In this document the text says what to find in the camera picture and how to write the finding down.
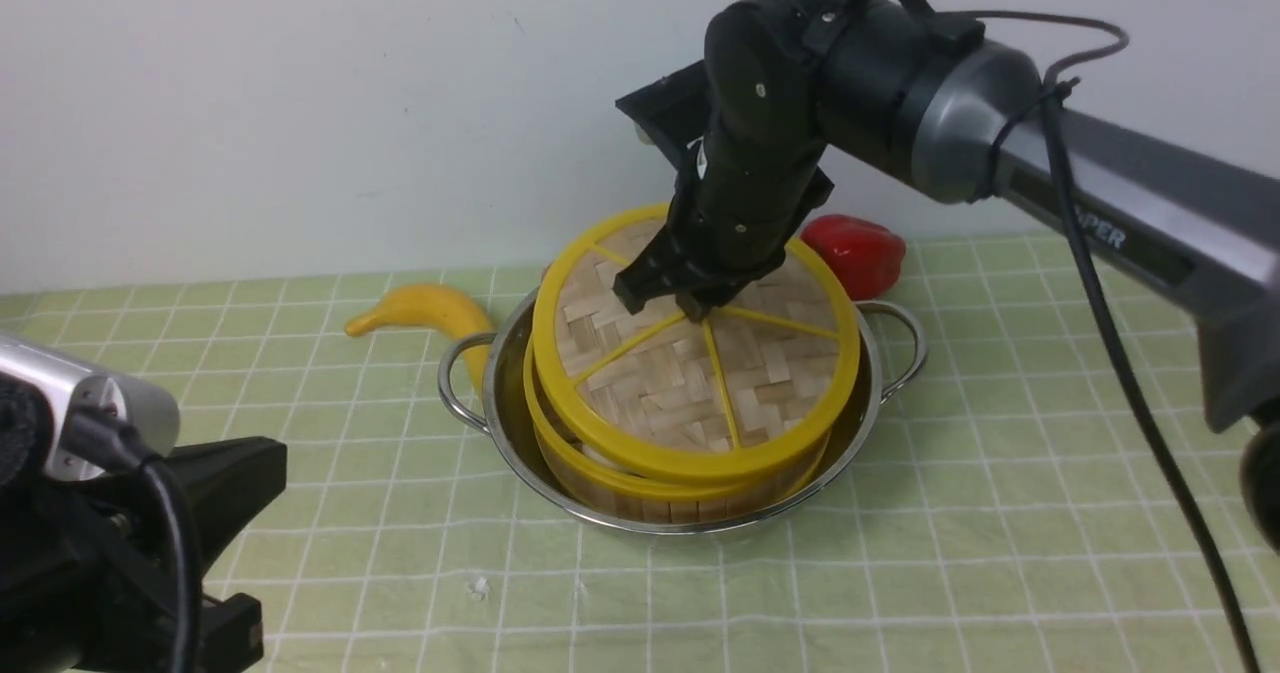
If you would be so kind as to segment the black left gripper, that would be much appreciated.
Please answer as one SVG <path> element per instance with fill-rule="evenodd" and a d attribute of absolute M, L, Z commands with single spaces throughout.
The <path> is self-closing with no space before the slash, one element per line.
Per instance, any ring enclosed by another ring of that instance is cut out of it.
<path fill-rule="evenodd" d="M 124 473 L 133 541 L 79 485 L 3 494 L 5 672 L 248 672 L 262 604 L 205 595 L 207 574 L 285 490 L 288 448 L 205 441 Z"/>

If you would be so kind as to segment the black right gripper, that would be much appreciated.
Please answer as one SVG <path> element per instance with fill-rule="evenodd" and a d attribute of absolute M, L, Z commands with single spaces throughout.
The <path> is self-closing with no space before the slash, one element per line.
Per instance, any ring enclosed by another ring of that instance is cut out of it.
<path fill-rule="evenodd" d="M 824 150 L 817 131 L 823 58 L 806 35 L 865 0 L 737 0 L 709 20 L 703 68 L 710 118 L 655 243 L 614 276 L 627 313 L 678 296 L 690 321 L 727 307 L 781 267 Z"/>

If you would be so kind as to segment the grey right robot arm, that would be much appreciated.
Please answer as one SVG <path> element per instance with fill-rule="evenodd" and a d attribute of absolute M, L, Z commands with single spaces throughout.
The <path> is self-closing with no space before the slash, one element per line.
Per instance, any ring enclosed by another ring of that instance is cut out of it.
<path fill-rule="evenodd" d="M 701 61 L 618 100 L 677 170 L 660 232 L 614 276 L 636 313 L 692 319 L 782 264 L 831 182 L 828 148 L 940 203 L 998 196 L 1176 305 L 1196 325 L 1204 418 L 1260 427 L 1245 508 L 1277 546 L 1277 180 L 1065 111 L 1062 64 L 925 0 L 737 0 Z"/>

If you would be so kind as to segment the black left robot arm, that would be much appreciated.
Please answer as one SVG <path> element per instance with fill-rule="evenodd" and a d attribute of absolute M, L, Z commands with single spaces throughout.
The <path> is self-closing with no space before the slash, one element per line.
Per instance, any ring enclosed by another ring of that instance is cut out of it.
<path fill-rule="evenodd" d="M 211 564 L 285 489 L 265 438 L 152 450 L 119 415 L 3 376 L 3 669 L 247 672 L 262 605 L 204 591 Z"/>

